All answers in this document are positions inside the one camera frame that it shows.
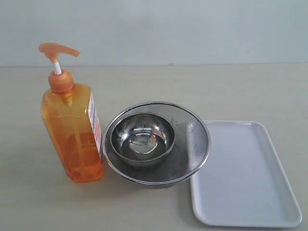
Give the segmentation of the orange pump soap bottle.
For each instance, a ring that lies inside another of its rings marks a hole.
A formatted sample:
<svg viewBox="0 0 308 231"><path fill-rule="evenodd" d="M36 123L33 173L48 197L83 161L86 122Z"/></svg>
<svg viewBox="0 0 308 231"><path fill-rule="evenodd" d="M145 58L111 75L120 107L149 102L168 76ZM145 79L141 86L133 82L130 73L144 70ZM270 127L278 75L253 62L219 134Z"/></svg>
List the orange pump soap bottle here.
<svg viewBox="0 0 308 231"><path fill-rule="evenodd" d="M38 50L53 65L50 89L42 97L41 116L67 176L75 183L99 180L103 174L102 131L89 85L76 83L60 67L61 53L80 52L58 43L42 43Z"/></svg>

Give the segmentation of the small stainless steel bowl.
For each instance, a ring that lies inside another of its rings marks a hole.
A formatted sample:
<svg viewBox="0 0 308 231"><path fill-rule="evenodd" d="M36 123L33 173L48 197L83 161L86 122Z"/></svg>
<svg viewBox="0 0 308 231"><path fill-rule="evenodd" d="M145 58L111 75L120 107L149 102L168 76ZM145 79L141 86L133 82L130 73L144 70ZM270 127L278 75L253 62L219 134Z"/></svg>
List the small stainless steel bowl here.
<svg viewBox="0 0 308 231"><path fill-rule="evenodd" d="M147 167L163 162L171 154L176 134L163 116L135 113L115 124L109 141L122 162L134 167Z"/></svg>

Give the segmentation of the white plastic tray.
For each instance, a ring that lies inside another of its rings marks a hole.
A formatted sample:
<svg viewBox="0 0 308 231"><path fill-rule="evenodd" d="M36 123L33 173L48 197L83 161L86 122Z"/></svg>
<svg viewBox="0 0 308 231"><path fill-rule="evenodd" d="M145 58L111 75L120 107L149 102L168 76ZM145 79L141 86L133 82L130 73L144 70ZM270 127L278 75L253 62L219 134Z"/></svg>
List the white plastic tray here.
<svg viewBox="0 0 308 231"><path fill-rule="evenodd" d="M211 149L191 177L193 213L206 225L294 228L302 213L266 128L207 120Z"/></svg>

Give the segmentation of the steel mesh strainer basket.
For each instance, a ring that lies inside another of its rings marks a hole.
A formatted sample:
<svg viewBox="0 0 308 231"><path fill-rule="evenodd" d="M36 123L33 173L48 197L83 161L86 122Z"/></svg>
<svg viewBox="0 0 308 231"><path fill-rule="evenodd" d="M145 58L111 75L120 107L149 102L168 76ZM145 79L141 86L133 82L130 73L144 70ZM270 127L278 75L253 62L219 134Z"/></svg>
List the steel mesh strainer basket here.
<svg viewBox="0 0 308 231"><path fill-rule="evenodd" d="M154 166L134 167L122 162L112 149L109 138L115 124L135 113L153 113L166 118L174 128L176 141L171 154ZM148 187L169 187L187 180L206 162L211 138L204 122L191 110L169 102L146 102L118 114L102 137L102 150L108 165L119 175Z"/></svg>

